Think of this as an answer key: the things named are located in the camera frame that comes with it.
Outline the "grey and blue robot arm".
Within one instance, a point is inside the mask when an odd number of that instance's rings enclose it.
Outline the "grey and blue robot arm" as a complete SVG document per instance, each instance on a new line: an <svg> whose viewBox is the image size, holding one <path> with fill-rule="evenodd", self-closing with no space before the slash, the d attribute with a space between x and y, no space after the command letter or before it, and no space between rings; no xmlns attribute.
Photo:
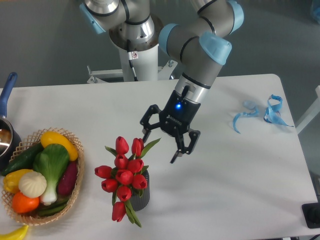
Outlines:
<svg viewBox="0 0 320 240"><path fill-rule="evenodd" d="M191 154L200 132L190 125L232 50L225 39L241 27L242 7L234 0L194 0L197 19L187 27L163 25L151 14L148 0L84 0L79 8L97 34L108 33L118 48L126 82L158 79L158 50L184 65L165 107L151 105L140 120L143 138L132 154L142 158L154 145L147 142L160 128L175 139L175 157Z"/></svg>

